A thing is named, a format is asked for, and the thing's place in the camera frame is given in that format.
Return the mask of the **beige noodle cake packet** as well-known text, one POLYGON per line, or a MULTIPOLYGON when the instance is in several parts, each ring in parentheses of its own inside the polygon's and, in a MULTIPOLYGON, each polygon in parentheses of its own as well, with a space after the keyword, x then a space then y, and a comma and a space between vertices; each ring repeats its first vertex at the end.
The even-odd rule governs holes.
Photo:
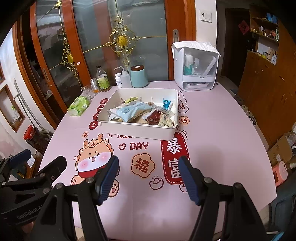
POLYGON ((136 124, 140 124, 140 125, 147 125, 148 122, 146 120, 146 116, 145 115, 141 115, 141 116, 138 116, 136 118, 134 118, 133 120, 131 120, 131 123, 136 123, 136 124))

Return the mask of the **wooden cabinet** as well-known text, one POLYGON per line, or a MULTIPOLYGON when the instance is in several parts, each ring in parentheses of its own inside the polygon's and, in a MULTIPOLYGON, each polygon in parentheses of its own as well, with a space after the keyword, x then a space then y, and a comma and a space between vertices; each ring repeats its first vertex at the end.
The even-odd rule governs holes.
POLYGON ((238 89, 270 146, 295 124, 295 41, 283 23, 279 32, 276 63, 249 51, 238 89))

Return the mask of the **red lid floor container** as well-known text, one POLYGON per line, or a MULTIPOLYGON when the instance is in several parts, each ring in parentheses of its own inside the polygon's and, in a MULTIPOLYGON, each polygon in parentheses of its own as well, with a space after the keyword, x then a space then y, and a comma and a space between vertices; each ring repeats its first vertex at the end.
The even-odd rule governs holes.
POLYGON ((45 154, 49 142, 41 135, 37 127, 32 125, 26 129, 23 139, 42 155, 45 154))

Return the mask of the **white squeeze wash bottle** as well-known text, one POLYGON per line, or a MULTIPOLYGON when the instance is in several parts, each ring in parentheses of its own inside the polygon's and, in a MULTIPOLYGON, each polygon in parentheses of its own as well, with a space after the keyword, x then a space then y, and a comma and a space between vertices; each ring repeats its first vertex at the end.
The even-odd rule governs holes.
POLYGON ((130 80, 130 75, 127 73, 127 71, 122 67, 118 66, 114 70, 121 69, 121 81, 122 81, 122 88, 132 88, 132 83, 130 80))

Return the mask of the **pink piggy bank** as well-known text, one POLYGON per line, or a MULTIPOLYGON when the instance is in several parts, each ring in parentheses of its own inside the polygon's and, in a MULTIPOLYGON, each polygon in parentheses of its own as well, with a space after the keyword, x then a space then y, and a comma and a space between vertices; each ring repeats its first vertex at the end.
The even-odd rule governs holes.
POLYGON ((278 162, 273 167, 273 176, 275 181, 275 186, 278 187, 281 185, 288 177, 287 166, 284 161, 278 162))

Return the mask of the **glass bottle green label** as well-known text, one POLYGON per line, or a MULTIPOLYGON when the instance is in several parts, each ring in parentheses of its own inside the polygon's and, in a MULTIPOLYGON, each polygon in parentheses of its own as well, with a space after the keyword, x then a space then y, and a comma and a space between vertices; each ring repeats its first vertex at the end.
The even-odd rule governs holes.
POLYGON ((110 89, 110 83, 109 83, 107 74, 100 65, 97 66, 96 68, 97 68, 96 79, 97 79, 99 88, 102 92, 106 92, 110 89))

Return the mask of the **white plastic storage bin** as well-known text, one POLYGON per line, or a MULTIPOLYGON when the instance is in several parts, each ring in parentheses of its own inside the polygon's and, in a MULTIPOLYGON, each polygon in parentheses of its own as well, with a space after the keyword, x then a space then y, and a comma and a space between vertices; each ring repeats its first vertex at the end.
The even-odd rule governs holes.
POLYGON ((169 141, 178 120, 178 92, 167 88, 122 88, 98 114, 106 133, 169 141))

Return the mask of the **white dispenser box appliance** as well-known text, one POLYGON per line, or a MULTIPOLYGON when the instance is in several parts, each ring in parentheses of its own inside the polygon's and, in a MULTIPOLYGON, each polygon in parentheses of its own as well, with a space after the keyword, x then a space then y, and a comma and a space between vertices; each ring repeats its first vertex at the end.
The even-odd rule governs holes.
POLYGON ((171 45, 174 80, 184 91, 210 90, 216 82, 218 50, 208 42, 182 41, 171 45))

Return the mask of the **green wet wipes pack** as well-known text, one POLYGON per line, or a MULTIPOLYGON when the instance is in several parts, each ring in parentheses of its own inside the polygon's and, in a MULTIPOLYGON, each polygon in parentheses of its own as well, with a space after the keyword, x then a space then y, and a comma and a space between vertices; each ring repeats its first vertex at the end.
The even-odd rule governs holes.
POLYGON ((67 108, 70 116, 81 116, 82 113, 88 108, 90 101, 84 97, 77 97, 74 102, 67 108))

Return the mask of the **teal canister brown lid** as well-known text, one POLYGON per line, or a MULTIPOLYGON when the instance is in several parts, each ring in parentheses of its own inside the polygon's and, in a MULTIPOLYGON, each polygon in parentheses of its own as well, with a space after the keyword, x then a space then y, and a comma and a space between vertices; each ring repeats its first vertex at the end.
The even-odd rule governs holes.
POLYGON ((132 87, 143 88, 148 85, 148 79, 143 65, 135 65, 130 68, 132 87))

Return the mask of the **brown white chocolate packet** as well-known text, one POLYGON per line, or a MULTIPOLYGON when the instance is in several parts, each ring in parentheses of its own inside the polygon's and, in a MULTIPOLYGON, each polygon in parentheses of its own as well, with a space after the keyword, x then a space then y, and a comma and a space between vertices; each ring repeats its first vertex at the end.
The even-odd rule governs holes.
POLYGON ((161 118, 161 112, 159 110, 154 110, 145 120, 149 125, 157 126, 161 118))

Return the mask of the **clear drinking glass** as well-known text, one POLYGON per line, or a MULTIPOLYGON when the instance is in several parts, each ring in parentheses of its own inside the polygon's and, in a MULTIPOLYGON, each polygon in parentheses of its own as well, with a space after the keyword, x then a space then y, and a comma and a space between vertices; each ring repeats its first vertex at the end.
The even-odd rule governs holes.
POLYGON ((93 91, 92 86, 90 84, 82 87, 81 92, 83 96, 86 97, 88 100, 92 100, 95 97, 95 92, 93 91))

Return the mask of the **small green snack packet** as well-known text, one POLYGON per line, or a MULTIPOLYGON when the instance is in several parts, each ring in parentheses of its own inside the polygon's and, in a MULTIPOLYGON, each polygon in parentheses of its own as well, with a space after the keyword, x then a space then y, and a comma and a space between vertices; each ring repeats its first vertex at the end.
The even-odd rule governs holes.
POLYGON ((130 98, 128 98, 127 100, 125 100, 124 102, 123 102, 123 104, 128 104, 128 103, 130 103, 130 102, 132 102, 132 101, 135 101, 135 100, 137 100, 138 99, 138 97, 130 97, 130 98))

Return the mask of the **cardboard box on floor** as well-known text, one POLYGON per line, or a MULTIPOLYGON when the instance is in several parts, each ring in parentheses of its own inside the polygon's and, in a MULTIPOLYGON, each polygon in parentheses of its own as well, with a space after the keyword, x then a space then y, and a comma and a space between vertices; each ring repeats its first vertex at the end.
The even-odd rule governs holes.
POLYGON ((295 143, 295 132, 285 133, 267 152, 271 166, 280 161, 287 163, 293 156, 291 146, 295 143))

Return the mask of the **small white pill bottle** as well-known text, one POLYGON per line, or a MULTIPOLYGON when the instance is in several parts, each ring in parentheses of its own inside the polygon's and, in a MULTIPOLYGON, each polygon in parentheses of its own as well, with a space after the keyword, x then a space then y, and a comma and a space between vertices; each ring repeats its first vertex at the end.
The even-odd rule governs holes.
POLYGON ((121 81, 121 74, 116 73, 115 74, 115 81, 118 88, 122 88, 122 81, 121 81))

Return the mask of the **light blue snack bag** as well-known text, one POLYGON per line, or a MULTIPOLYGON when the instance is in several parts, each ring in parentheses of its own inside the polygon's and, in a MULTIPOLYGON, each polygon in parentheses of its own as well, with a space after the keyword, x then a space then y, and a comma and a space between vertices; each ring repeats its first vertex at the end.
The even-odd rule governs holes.
POLYGON ((124 122, 129 122, 141 113, 152 109, 150 105, 140 101, 130 102, 126 106, 130 108, 130 111, 125 116, 119 116, 124 122))

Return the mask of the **small blue candy packet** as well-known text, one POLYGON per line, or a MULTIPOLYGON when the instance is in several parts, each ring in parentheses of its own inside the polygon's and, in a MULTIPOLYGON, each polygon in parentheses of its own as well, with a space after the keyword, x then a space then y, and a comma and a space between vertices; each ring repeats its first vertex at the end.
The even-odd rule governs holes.
POLYGON ((170 105, 171 105, 171 101, 170 100, 163 100, 163 108, 169 110, 170 109, 170 105))

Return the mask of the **small silver tin can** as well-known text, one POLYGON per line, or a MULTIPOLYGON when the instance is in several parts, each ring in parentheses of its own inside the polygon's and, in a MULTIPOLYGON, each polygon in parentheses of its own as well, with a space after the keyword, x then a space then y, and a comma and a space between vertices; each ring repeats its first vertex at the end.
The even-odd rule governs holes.
POLYGON ((91 84, 91 87, 92 87, 92 90, 95 94, 99 93, 100 92, 100 87, 98 85, 98 81, 96 78, 92 78, 90 80, 90 84, 91 84))

